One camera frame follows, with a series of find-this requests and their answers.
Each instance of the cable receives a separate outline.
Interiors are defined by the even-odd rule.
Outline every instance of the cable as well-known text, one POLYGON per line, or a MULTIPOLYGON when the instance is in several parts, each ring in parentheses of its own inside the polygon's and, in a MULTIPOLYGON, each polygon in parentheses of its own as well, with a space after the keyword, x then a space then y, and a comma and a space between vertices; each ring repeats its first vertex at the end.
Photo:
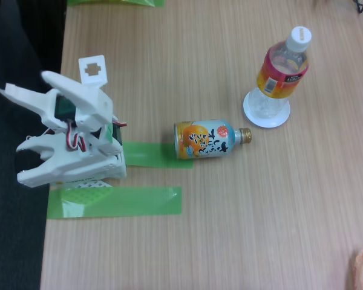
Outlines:
POLYGON ((86 152, 86 143, 85 140, 82 136, 79 137, 78 133, 75 133, 74 135, 74 142, 71 143, 71 121, 67 121, 67 133, 66 133, 66 144, 67 147, 69 147, 71 150, 76 150, 79 146, 79 148, 81 149, 82 152, 86 152))
POLYGON ((119 127, 126 127, 128 124, 125 122, 118 122, 116 119, 113 119, 113 124, 118 125, 119 127))
POLYGON ((78 146, 82 152, 86 152, 86 143, 85 143, 85 139, 82 136, 79 137, 78 146))

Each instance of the drink can label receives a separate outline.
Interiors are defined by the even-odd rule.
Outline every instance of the drink can label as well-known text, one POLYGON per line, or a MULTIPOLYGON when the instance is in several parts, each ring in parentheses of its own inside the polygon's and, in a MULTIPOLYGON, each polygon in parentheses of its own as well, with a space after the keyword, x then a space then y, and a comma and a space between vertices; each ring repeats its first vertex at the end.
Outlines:
POLYGON ((308 67, 305 54, 299 56, 291 53, 287 50, 285 42, 281 42, 268 50, 257 77, 257 86, 270 98, 286 98, 293 93, 308 67), (272 59, 276 65, 284 66, 296 73, 280 72, 273 66, 272 59))
POLYGON ((224 120, 175 124, 175 149, 180 159, 222 156, 232 150, 234 143, 235 132, 224 120))

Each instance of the green tape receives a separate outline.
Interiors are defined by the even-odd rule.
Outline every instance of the green tape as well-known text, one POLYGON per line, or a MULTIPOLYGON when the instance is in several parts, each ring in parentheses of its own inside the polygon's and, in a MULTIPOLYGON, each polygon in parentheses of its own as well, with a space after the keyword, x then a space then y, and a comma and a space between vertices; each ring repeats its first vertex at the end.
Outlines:
POLYGON ((180 213, 181 187, 93 187, 50 191, 47 219, 180 213))
POLYGON ((165 0, 67 0, 67 5, 76 5, 80 3, 89 2, 110 2, 119 4, 139 4, 152 7, 162 7, 164 6, 165 0))
POLYGON ((168 168, 193 168, 192 159, 177 159, 173 143, 123 142, 126 165, 168 168))

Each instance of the dark fabric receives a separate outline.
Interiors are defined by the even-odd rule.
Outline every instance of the dark fabric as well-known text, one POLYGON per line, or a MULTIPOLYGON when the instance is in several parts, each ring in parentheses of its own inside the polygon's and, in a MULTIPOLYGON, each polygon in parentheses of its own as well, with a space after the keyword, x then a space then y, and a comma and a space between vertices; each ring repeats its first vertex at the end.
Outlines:
MULTIPOLYGON (((51 5, 54 1, 31 1, 37 5, 25 2, 31 14, 37 15, 35 7, 40 8, 43 2, 51 5)), ((43 20, 48 18, 38 18, 39 22, 43 20)), ((27 23, 37 25, 37 21, 29 20, 27 23)), ((54 36, 50 43, 54 42, 55 37, 59 38, 57 46, 50 45, 52 48, 39 57, 34 47, 43 51, 43 45, 39 45, 43 37, 36 36, 41 30, 38 28, 39 32, 32 32, 33 25, 27 23, 22 22, 16 0, 0 1, 0 82, 46 92, 49 87, 42 81, 40 71, 49 69, 59 72, 63 27, 59 24, 57 27, 61 27, 60 31, 50 34, 54 36), (28 27, 27 33, 22 25, 28 27)), ((44 34, 48 35, 47 29, 52 29, 54 25, 41 27, 46 29, 44 34)), ((0 289, 39 289, 48 186, 28 188, 20 185, 16 180, 14 160, 16 148, 25 137, 40 135, 44 130, 40 116, 0 95, 0 289)), ((23 162, 32 163, 35 160, 31 158, 23 162)))

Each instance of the bottle can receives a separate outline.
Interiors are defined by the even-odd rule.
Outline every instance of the bottle can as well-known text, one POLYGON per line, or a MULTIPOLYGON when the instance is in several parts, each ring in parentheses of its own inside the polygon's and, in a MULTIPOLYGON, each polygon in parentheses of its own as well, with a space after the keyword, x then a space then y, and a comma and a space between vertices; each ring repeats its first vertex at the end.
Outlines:
POLYGON ((224 120, 184 121, 174 129, 179 159, 222 156, 235 144, 235 132, 224 120))

